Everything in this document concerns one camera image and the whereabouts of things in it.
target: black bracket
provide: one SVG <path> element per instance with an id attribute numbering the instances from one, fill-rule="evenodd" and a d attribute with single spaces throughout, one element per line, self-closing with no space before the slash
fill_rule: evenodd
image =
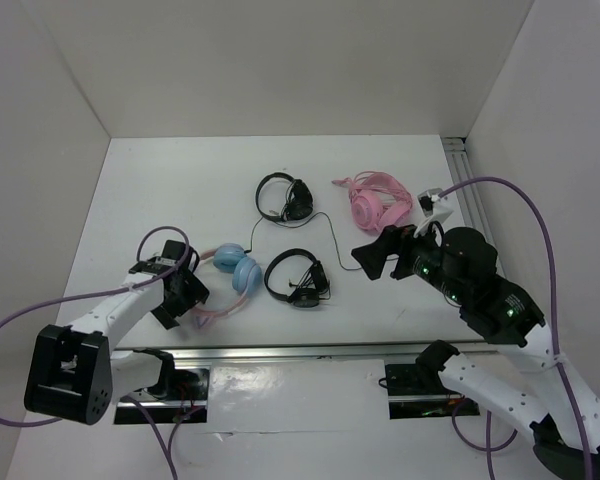
<path id="1" fill-rule="evenodd" d="M 562 480 L 582 480 L 584 478 L 584 453 L 568 447 L 562 441 L 555 422 L 547 415 L 542 422 L 532 423 L 535 453 L 547 470 Z M 600 446 L 591 453 L 593 479 L 600 480 Z"/>
<path id="2" fill-rule="evenodd" d="M 173 267 L 176 261 L 185 255 L 185 251 L 184 243 L 167 240 L 159 257 L 138 262 L 129 270 L 129 273 L 142 272 L 160 275 Z M 167 330 L 179 326 L 176 318 L 182 316 L 197 303 L 204 303 L 209 298 L 207 287 L 189 270 L 192 257 L 193 249 L 189 248 L 182 266 L 163 280 L 164 301 L 151 311 Z"/>
<path id="3" fill-rule="evenodd" d="M 27 410 L 93 425 L 107 410 L 111 393 L 107 337 L 70 326 L 40 331 L 24 395 Z"/>
<path id="4" fill-rule="evenodd" d="M 440 381 L 438 373 L 444 371 L 444 364 L 451 357 L 459 353 L 459 350 L 453 345 L 443 340 L 436 340 L 418 355 L 418 358 L 416 358 L 418 378 L 426 388 L 431 390 L 446 390 Z"/>
<path id="5" fill-rule="evenodd" d="M 155 398 L 162 399 L 167 396 L 171 389 L 173 382 L 173 375 L 176 372 L 176 362 L 173 359 L 173 355 L 162 350 L 155 348 L 142 348 L 134 350 L 136 353 L 144 353 L 146 355 L 152 355 L 158 360 L 162 361 L 162 367 L 160 368 L 160 376 L 158 382 L 147 388 L 147 392 L 153 395 Z"/>

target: black mount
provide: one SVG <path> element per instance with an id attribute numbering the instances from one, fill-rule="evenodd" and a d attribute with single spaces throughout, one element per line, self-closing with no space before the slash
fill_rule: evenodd
<path id="1" fill-rule="evenodd" d="M 173 267 L 186 253 L 186 259 L 180 268 L 163 280 L 164 302 L 151 311 L 167 330 L 179 326 L 176 318 L 189 311 L 197 303 L 204 303 L 209 298 L 207 287 L 189 270 L 193 249 L 190 248 L 186 252 L 186 248 L 187 246 L 182 242 L 167 240 L 159 257 L 138 262 L 129 270 L 129 273 L 160 275 Z"/>
<path id="2" fill-rule="evenodd" d="M 130 272 L 159 275 L 173 267 L 185 250 L 184 243 L 168 240 L 161 256 L 137 263 Z M 167 329 L 177 326 L 177 317 L 209 296 L 188 268 L 192 255 L 189 249 L 183 265 L 163 279 L 164 301 L 151 312 Z M 162 360 L 160 378 L 148 391 L 157 398 L 166 395 L 175 371 L 173 356 L 153 349 L 137 352 Z M 112 391 L 109 340 L 102 332 L 86 334 L 56 325 L 40 331 L 25 390 L 27 410 L 92 425 L 106 412 Z"/>
<path id="3" fill-rule="evenodd" d="M 469 328 L 495 345 L 527 344 L 526 335 L 536 325 L 544 325 L 544 315 L 531 296 L 520 286 L 496 273 L 498 252 L 484 236 L 469 227 L 442 234 L 440 244 L 433 228 L 415 236 L 416 227 L 386 227 L 375 242 L 354 248 L 351 255 L 371 280 L 382 275 L 389 255 L 398 255 L 391 277 L 400 280 L 417 275 L 460 306 L 460 318 Z M 438 340 L 418 357 L 419 377 L 441 386 L 438 373 L 458 351 Z M 584 478 L 584 455 L 564 444 L 547 415 L 532 424 L 533 451 L 542 464 L 563 480 Z M 594 479 L 600 480 L 600 446 L 591 454 Z"/>
<path id="4" fill-rule="evenodd" d="M 100 332 L 47 325 L 36 338 L 24 406 L 93 425 L 111 400 L 109 341 Z"/>
<path id="5" fill-rule="evenodd" d="M 441 244 L 430 229 L 415 237 L 416 227 L 386 227 L 370 245 L 354 248 L 355 258 L 371 280 L 382 275 L 389 255 L 398 255 L 391 277 L 417 275 L 460 305 L 460 318 L 492 345 L 524 347 L 525 336 L 544 316 L 520 286 L 496 273 L 498 252 L 469 227 L 446 232 Z"/>

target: black headphones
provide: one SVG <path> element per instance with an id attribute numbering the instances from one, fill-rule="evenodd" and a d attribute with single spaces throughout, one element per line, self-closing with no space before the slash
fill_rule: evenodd
<path id="1" fill-rule="evenodd" d="M 267 215 L 260 209 L 260 191 L 273 178 L 282 178 L 291 182 L 287 191 L 286 203 L 282 207 L 280 215 Z M 293 178 L 291 175 L 283 172 L 276 172 L 264 177 L 260 185 L 258 185 L 256 189 L 256 208 L 260 212 L 260 215 L 270 222 L 280 223 L 289 220 L 302 220 L 313 212 L 313 196 L 302 180 Z"/>
<path id="2" fill-rule="evenodd" d="M 283 260 L 299 255 L 301 257 L 307 257 L 311 260 L 312 264 L 309 269 L 302 276 L 302 279 L 295 286 L 295 290 L 291 293 L 291 295 L 285 295 L 283 293 L 274 292 L 269 287 L 269 276 L 276 266 Z M 311 308 L 316 307 L 320 303 L 320 295 L 324 295 L 329 292 L 329 280 L 327 280 L 327 276 L 324 273 L 324 268 L 322 268 L 322 263 L 315 257 L 315 255 L 307 250 L 303 250 L 302 248 L 292 248 L 291 250 L 287 250 L 286 252 L 282 252 L 267 267 L 267 271 L 264 274 L 264 286 L 267 287 L 267 290 L 271 294 L 273 298 L 276 300 L 280 300 L 282 302 L 287 302 L 298 308 Z"/>

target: pink headphones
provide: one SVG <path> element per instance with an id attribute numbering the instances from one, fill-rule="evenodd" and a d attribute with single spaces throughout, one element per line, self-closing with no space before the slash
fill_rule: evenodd
<path id="1" fill-rule="evenodd" d="M 349 185 L 353 221 L 362 230 L 382 232 L 387 225 L 404 226 L 413 201 L 404 186 L 388 173 L 360 172 L 353 180 L 333 180 L 334 185 Z M 393 197 L 383 200 L 378 194 Z"/>

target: headphone cable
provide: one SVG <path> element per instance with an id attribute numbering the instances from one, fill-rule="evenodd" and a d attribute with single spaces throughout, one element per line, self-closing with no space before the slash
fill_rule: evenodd
<path id="1" fill-rule="evenodd" d="M 306 224 L 308 224 L 309 222 L 311 222 L 311 220 L 313 220 L 314 218 L 316 218 L 318 215 L 324 215 L 325 217 L 327 217 L 327 220 L 329 221 L 329 228 L 331 229 L 331 237 L 333 238 L 333 244 L 336 247 L 336 255 L 338 256 L 338 263 L 340 264 L 340 268 L 342 268 L 343 270 L 346 270 L 347 272 L 357 272 L 358 270 L 362 270 L 362 267 L 358 267 L 358 268 L 348 268 L 345 267 L 342 264 L 342 258 L 340 257 L 340 247 L 338 246 L 338 239 L 336 238 L 336 232 L 333 229 L 333 223 L 331 222 L 331 217 L 329 217 L 329 215 L 327 215 L 325 212 L 317 212 L 314 213 L 311 217 L 309 217 L 308 220 L 302 222 L 299 225 L 284 225 L 282 223 L 279 222 L 273 222 L 276 225 L 280 226 L 280 227 L 284 227 L 284 228 L 300 228 L 300 227 L 304 227 Z M 264 220 L 264 217 L 260 217 L 260 220 L 258 220 L 255 225 L 253 226 L 253 228 L 251 229 L 251 241 L 249 244 L 249 250 L 247 250 L 245 253 L 251 253 L 253 251 L 253 234 L 256 231 L 256 227 L 260 224 L 260 222 Z"/>

